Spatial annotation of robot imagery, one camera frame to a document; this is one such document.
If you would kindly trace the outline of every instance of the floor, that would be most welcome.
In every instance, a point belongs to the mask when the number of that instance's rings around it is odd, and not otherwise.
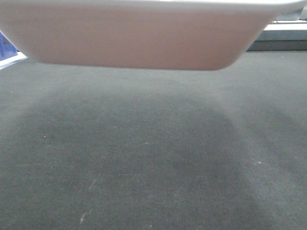
[[[306,230],[306,60],[0,70],[1,229]]]

